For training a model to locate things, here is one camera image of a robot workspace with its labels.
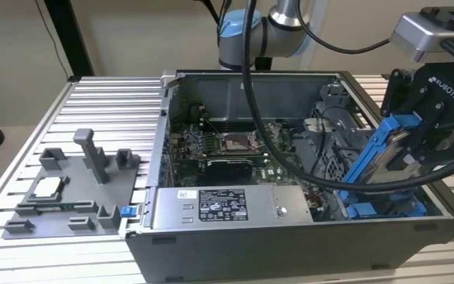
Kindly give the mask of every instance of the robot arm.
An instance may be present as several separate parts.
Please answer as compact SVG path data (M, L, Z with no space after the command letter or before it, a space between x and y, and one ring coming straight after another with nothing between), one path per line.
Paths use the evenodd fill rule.
M403 180L454 161L454 7L406 13L390 42L424 65L391 72L384 120L345 182Z
M303 50L309 42L296 18L296 0L277 0L268 16L255 11L252 20L251 64L256 56L289 57ZM244 10L233 10L220 20L219 64L223 69L240 70L240 48L243 45Z

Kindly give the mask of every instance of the gray plastic block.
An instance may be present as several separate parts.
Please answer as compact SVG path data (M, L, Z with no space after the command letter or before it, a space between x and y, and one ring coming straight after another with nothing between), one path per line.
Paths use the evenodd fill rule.
M88 205L76 205L74 210L77 213L96 213L98 211L98 205L94 201L78 201L78 202L89 202Z
M105 183L109 177L105 173L106 159L102 150L97 151L93 144L93 130L78 128L74 132L73 141L81 146L85 166L92 170L97 183Z
M9 234L21 234L21 233L30 233L33 228L33 224L28 220L21 221L6 221L3 225L5 231Z
M94 225L89 217L70 217L66 225L72 231L94 229Z
M38 216L38 211L34 207L18 207L16 205L14 212L17 215L22 216Z
M130 169L118 169L116 156L106 155L108 160L105 173L109 181L97 183L92 171L86 168L81 156L66 157L57 160L60 171L46 171L41 168L33 183L25 193L22 202L17 204L16 214L12 221L28 219L33 225L32 231L26 233L2 233L6 240L18 238L69 237L80 235L117 235L120 224L118 208L130 202L133 184L137 174L137 166ZM37 182L45 177L68 178L68 183L58 194L58 199L44 202L34 197ZM98 207L102 205L100 220L97 220ZM89 217L94 225L92 230L72 231L68 222L72 217Z
M104 206L101 205L98 207L97 220L98 220L101 228L104 229L117 228L118 223L121 221L117 206L116 205L113 206L110 210L110 214L108 214Z
M138 161L133 158L130 149L118 149L116 151L116 165L120 170L133 169Z
M38 162L45 170L61 170L57 161L65 159L65 155L60 148L46 148L38 157Z

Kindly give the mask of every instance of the metal case panel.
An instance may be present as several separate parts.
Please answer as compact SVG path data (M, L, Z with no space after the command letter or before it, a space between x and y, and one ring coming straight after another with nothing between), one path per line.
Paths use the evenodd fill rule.
M204 192L241 190L245 196L237 206L244 206L247 220L200 221L200 214L208 214L201 206L217 205L231 214L229 201L216 199L217 202L199 202ZM272 227L281 225L311 224L312 218L299 186L204 186L196 188L158 188L156 194L156 208L153 211L152 229L154 230L220 230L224 228Z
M451 235L454 220L399 220L142 234L125 241L145 281L161 283L396 268Z

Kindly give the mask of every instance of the black cable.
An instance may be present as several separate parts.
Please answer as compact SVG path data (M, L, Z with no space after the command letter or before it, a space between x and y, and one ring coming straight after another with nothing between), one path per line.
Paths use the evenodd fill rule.
M324 129L323 118L320 119L320 121L321 121L321 135L319 137L319 148L317 148L317 152L316 152L316 159L313 160L311 171L309 171L311 175L313 175L313 171L315 171L316 166L317 166L317 161L320 160L320 158L323 156L323 150L324 150L325 129Z
M308 28L304 19L301 17L301 11L300 11L300 0L296 0L295 4L295 10L296 10L296 19L299 19L300 26L307 33L307 35L312 38L312 40L319 43L321 46L324 46L327 49L343 53L343 54L360 54L365 53L368 51L372 51L374 49L384 46L387 43L390 43L388 39L382 40L380 42L372 44L371 46L364 47L363 49L341 49L340 47L332 46L329 43L327 43L324 40L321 40L311 31Z
M200 145L200 141L199 141L197 137L192 133L184 132L184 134L185 135L191 135L193 137L195 141L196 141L196 144Z
M304 131L305 131L305 128L303 126L295 127L292 129L289 129L288 135L289 135L289 137L292 137L293 135L296 135L297 133L304 132Z
M203 3L203 5L205 6L205 8L208 9L209 11L209 14L211 14L211 17L213 19L213 22L219 23L219 17L217 17L217 14L216 14L216 10L213 9L213 6L212 6L212 3L211 3L211 0L196 0L196 1L200 1Z
M200 113L200 112L201 112L201 111L200 111L200 106L203 106L203 104L199 103L199 102L196 102L196 103L188 105L188 121L189 121L191 123L199 122L199 120L200 120L200 115L201 115L201 113ZM193 120L193 118L192 118L192 108L193 108L193 107L197 107L197 110L199 110L197 117L196 117L195 120Z
M36 3L36 6L37 6L37 10L38 10L40 18L41 18L42 23L44 23L44 27L45 27L46 34L49 35L49 38L50 38L50 40L52 40L52 42L53 42L54 53L56 53L56 57L57 57L57 59L58 59L58 63L60 63L60 66L61 66L62 73L65 73L65 79L68 79L66 69L65 69L65 67L62 66L62 62L61 62L60 54L58 54L58 48L56 47L54 38L53 38L53 36L50 35L49 28L46 27L46 23L45 23L42 11L40 10L40 6L38 6L38 3L37 3L37 0L33 0L33 1L34 1L34 3Z
M257 111L256 101L253 98L252 92L252 80L251 80L251 72L249 72L249 38L251 38L251 23L252 23L252 14L255 11L256 0L247 0L245 3L245 14L244 14L244 25L243 25L243 49L241 49L241 64L240 70L243 76L243 86L245 92L245 100L248 102L249 111L252 115L252 121L257 128L257 132L260 134L261 140L265 143L265 148L272 155L273 159L277 161L280 166L283 166L287 171L295 175L299 179L316 184L328 189L341 189L344 191L356 191L356 192L387 192L398 189L408 189L416 186L422 186L427 183L435 182L447 176L454 174L454 162L450 163L443 168L427 173L423 176L412 177L396 182L384 182L384 183L371 183L371 184L360 184L360 183L345 183L336 182L332 180L325 180L313 175L307 174L301 171L291 162L287 162L284 159L284 155L275 148L271 139L267 135L260 113Z
M323 123L323 115L324 112L331 109L331 108L339 108L339 109L344 109L341 106L328 106L317 115L316 119L319 119L320 123L321 123L321 136L320 136L320 140L319 140L319 148L317 148L317 152L316 152L316 159L313 160L312 163L312 167L311 167L311 171L309 174L313 174L313 170L316 169L317 166L317 162L319 159L321 158L323 155L323 151L324 151L324 142L325 142L325 129L324 129L324 123Z
M217 21L217 24L216 24L216 42L219 44L219 30L221 29L221 25L223 25L223 20L225 18L223 11L225 10L225 3L227 3L227 0L223 0L221 2L221 7L219 8L219 21Z
M227 11L228 11L231 5L232 5L232 0L223 0L221 7L219 9L219 23L217 23L217 26L216 26L216 42L217 42L217 45L219 45L219 33L221 31L223 22L225 20Z

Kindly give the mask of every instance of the power supply label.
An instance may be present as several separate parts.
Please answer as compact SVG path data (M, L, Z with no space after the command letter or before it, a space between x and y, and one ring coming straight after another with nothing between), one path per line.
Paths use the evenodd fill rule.
M197 218L201 222L245 221L248 219L243 189L199 191L197 202Z

